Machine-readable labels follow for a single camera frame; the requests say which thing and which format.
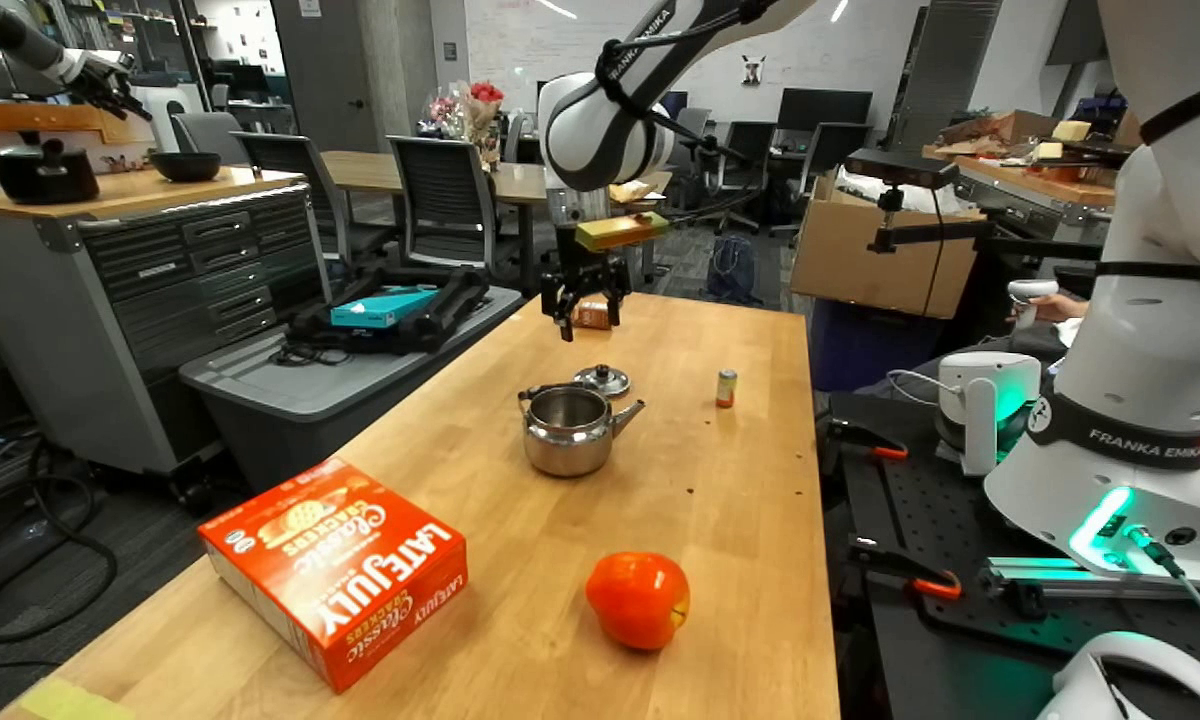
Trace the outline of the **white robot base arm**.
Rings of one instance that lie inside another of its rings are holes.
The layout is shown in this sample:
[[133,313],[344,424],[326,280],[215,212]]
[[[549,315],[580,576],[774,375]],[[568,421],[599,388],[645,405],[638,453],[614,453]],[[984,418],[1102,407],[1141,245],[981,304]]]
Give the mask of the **white robot base arm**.
[[1149,576],[1152,539],[1200,585],[1200,0],[1097,0],[1141,146],[1099,276],[986,503],[1076,565]]

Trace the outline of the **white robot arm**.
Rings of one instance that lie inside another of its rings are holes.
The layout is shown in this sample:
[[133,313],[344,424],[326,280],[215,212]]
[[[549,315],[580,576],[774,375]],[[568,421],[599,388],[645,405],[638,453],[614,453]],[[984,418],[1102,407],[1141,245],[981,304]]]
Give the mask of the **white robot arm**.
[[599,43],[582,71],[551,76],[541,92],[541,158],[555,259],[541,272],[541,313],[559,336],[576,333],[576,304],[604,298],[618,315],[632,292],[628,267],[607,247],[576,241],[599,221],[612,186],[647,178],[686,129],[671,120],[662,92],[709,52],[778,31],[815,0],[652,0],[628,37]]

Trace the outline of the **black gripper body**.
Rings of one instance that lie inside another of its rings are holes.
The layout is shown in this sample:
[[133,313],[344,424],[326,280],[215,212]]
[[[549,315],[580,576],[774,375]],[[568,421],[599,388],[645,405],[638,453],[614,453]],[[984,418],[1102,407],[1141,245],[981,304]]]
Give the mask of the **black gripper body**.
[[628,266],[614,252],[549,256],[541,267],[541,307],[568,321],[582,298],[604,298],[618,307],[632,292]]

